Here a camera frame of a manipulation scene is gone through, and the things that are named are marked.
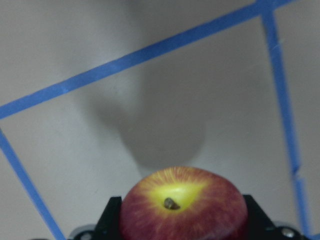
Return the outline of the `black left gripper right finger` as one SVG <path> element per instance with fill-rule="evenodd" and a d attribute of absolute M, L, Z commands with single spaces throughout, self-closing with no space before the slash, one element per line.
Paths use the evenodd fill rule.
<path fill-rule="evenodd" d="M 248 240 L 271 240 L 275 225 L 251 195 L 243 197 L 248 211 Z"/>

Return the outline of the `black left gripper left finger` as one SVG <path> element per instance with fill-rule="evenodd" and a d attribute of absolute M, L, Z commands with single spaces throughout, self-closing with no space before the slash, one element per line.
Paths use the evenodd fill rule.
<path fill-rule="evenodd" d="M 119 217 L 122 204 L 120 196 L 113 196 L 109 199 L 105 209 L 100 216 L 95 229 L 95 240 L 121 240 L 119 229 Z"/>

